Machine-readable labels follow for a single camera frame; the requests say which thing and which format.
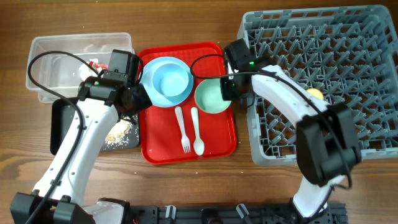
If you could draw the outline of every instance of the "plastic bin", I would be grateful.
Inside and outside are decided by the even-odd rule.
[[[303,88],[353,110],[362,157],[398,157],[398,39],[384,6],[247,12],[238,32]],[[247,119],[257,165],[296,163],[295,129],[256,97]]]
[[[36,37],[32,42],[29,62],[38,54],[51,50],[62,50],[81,57],[87,62],[97,58],[99,63],[108,64],[113,49],[134,53],[128,33],[77,34]],[[32,76],[41,85],[66,97],[77,96],[79,84],[83,81],[78,73],[82,63],[67,55],[52,54],[38,59],[32,67]],[[52,103],[56,96],[35,86],[26,76],[26,88],[39,95],[39,101]]]

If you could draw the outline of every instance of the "wooden surface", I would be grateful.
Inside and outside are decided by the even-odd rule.
[[[5,0],[0,3],[0,223],[12,223],[10,202],[29,193],[50,165],[51,106],[25,88],[27,56],[37,36],[128,32],[136,52],[148,47],[236,39],[245,12],[394,1],[133,1]],[[297,166],[259,167],[251,160],[244,109],[234,105],[238,147],[229,157],[154,167],[139,148],[101,153],[90,175],[86,204],[101,197],[133,205],[235,205],[287,202],[299,187]],[[398,223],[398,159],[364,161],[354,188],[332,200],[347,204],[350,223]]]

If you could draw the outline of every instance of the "yellow ball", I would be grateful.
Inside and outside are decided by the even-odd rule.
[[[309,89],[307,89],[307,92],[309,92],[311,95],[315,96],[319,100],[323,100],[322,92],[317,90],[316,88],[309,88]]]

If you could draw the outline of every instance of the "mint green bowl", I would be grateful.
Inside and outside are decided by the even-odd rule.
[[[201,82],[195,90],[195,103],[199,109],[209,114],[221,113],[231,104],[230,101],[223,100],[220,79]]]

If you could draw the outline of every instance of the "dish rack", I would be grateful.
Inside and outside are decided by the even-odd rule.
[[[247,12],[238,32],[260,57],[272,57],[303,88],[353,110],[364,159],[398,157],[398,39],[384,6]],[[295,129],[256,96],[247,119],[260,166],[296,163]]]

